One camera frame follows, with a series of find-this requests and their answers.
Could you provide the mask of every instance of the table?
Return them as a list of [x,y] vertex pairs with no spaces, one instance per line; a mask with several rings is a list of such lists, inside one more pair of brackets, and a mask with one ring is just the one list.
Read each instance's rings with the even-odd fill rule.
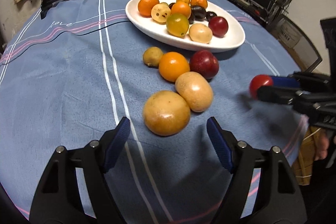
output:
[[[134,128],[105,177],[127,223],[211,220],[231,178],[205,130],[211,116],[238,140],[260,149],[278,145],[290,163],[297,157],[306,118],[288,106],[251,100],[247,90],[255,75],[288,75],[298,67],[278,41],[227,0],[209,1],[241,22],[246,41],[216,54],[220,70],[210,83],[212,106],[192,114],[177,135],[150,133],[142,122],[142,107],[151,94],[174,90],[174,85],[142,64],[143,52],[150,46],[187,58],[192,52],[140,32],[125,15],[128,1],[68,0],[51,8],[43,20],[37,11],[1,59],[0,181],[26,217],[55,148],[83,147],[115,128],[122,116],[129,116]],[[77,174],[83,207],[93,216],[83,173]],[[258,178],[256,170],[244,215],[253,208]]]

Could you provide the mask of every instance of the blue gripper pad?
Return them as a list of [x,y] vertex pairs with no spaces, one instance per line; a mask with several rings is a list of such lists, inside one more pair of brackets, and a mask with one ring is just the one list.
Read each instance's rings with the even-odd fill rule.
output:
[[123,117],[115,128],[115,136],[105,151],[104,172],[113,168],[131,133],[131,124],[128,118]]
[[212,146],[215,149],[222,166],[232,173],[234,168],[232,151],[224,140],[221,131],[222,129],[219,127],[216,120],[213,117],[209,118],[207,121],[207,132],[212,142]]

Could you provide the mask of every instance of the oval plate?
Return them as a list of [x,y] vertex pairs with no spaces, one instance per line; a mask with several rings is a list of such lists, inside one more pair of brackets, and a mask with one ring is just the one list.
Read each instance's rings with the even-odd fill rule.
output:
[[[240,23],[227,11],[211,2],[208,2],[208,8],[206,10],[215,12],[218,16],[224,17],[228,22],[229,30],[223,38],[213,36],[209,44],[202,44],[193,42],[190,39],[189,34],[184,38],[170,35],[167,31],[166,24],[157,23],[151,17],[143,17],[140,15],[138,11],[139,1],[140,0],[130,0],[127,3],[125,10],[128,19],[140,31],[165,44],[191,51],[209,50],[211,52],[225,52],[238,48],[245,41],[245,32]],[[176,0],[159,1],[170,4]],[[195,23],[203,23],[208,26],[208,22],[205,19],[204,21],[195,21]]]

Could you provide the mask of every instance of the plate of fruit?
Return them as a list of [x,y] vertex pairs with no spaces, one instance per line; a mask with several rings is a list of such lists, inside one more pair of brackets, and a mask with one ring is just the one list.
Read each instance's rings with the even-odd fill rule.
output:
[[240,23],[207,0],[130,0],[125,10],[140,31],[178,48],[224,52],[245,41]]

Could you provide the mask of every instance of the mesh chair back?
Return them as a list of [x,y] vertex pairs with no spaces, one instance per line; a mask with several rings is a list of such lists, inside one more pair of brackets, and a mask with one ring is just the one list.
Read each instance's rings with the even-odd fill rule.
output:
[[267,28],[302,71],[312,72],[322,57],[307,35],[288,17],[280,15]]

